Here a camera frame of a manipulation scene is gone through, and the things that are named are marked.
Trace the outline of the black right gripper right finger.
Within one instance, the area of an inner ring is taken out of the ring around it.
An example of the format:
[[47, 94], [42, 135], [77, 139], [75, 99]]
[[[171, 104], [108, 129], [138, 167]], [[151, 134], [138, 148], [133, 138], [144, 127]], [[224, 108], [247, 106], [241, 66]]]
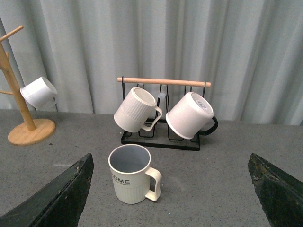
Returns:
[[248, 169], [262, 209], [272, 227], [303, 225], [303, 183], [252, 153]]

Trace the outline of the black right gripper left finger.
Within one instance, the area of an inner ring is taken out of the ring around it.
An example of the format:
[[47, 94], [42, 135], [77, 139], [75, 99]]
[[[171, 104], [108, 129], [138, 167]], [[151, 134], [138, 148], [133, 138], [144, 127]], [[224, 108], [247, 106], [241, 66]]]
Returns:
[[76, 227], [94, 169], [90, 153], [29, 199], [1, 216], [2, 227]]

